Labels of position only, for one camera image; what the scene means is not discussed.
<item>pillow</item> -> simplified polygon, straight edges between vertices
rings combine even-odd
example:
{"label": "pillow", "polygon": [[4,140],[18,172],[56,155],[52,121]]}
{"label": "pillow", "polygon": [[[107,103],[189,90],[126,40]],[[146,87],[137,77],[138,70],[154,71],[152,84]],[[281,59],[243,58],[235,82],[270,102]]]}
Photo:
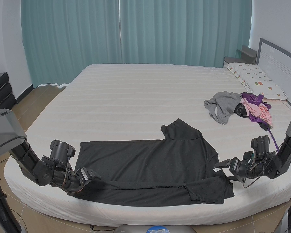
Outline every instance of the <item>pillow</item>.
{"label": "pillow", "polygon": [[236,76],[249,93],[254,95],[263,94],[264,98],[267,99],[287,99],[284,91],[258,65],[229,63],[224,67]]}

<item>baseboard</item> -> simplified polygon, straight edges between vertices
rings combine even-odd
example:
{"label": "baseboard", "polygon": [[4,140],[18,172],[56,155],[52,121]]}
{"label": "baseboard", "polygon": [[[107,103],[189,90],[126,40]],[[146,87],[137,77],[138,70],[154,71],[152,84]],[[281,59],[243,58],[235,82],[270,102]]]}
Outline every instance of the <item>baseboard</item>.
{"label": "baseboard", "polygon": [[19,95],[16,99],[16,102],[19,103],[33,90],[33,85],[29,86],[21,95]]}

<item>teal curtain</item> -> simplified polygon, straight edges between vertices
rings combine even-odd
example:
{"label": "teal curtain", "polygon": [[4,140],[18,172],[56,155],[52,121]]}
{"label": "teal curtain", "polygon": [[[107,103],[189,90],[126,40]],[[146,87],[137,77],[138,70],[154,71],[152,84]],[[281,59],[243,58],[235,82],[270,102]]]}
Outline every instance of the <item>teal curtain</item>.
{"label": "teal curtain", "polygon": [[222,67],[249,44],[251,0],[120,0],[123,63]]}
{"label": "teal curtain", "polygon": [[118,0],[22,0],[21,22],[34,87],[122,62]]}
{"label": "teal curtain", "polygon": [[34,87],[99,63],[222,67],[248,45],[251,0],[22,0]]}

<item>white bed sheet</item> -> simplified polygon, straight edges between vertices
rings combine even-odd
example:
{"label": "white bed sheet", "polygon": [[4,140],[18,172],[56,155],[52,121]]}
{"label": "white bed sheet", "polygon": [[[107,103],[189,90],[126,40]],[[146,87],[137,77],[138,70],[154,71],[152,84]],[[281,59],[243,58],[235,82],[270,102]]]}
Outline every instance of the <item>white bed sheet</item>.
{"label": "white bed sheet", "polygon": [[[242,84],[226,68],[154,64],[90,65],[39,115],[27,131],[28,142],[39,158],[50,155],[50,142],[66,141],[76,149],[80,142],[164,138],[160,128],[180,118],[200,130],[219,153],[220,160],[242,159],[254,137],[266,134],[257,123],[232,114],[218,124],[203,105],[219,91],[241,93]],[[285,137],[291,111],[279,100],[272,105],[272,133],[278,144]],[[275,146],[270,143],[270,150]],[[245,189],[234,183],[232,198],[224,204],[171,207],[128,207],[101,204],[67,196],[59,188],[40,187],[21,173],[10,158],[4,168],[12,191],[36,211],[79,223],[100,226],[199,225],[241,219],[291,198],[291,166],[270,180],[260,178]]]}

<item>gray cloth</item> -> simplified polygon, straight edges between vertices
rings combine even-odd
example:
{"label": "gray cloth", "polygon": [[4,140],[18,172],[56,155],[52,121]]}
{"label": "gray cloth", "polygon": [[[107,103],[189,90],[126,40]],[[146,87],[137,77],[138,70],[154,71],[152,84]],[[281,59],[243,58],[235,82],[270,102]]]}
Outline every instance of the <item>gray cloth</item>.
{"label": "gray cloth", "polygon": [[209,114],[213,116],[218,123],[227,123],[230,112],[233,112],[236,106],[240,103],[241,94],[233,92],[217,92],[212,99],[205,100],[204,105]]}

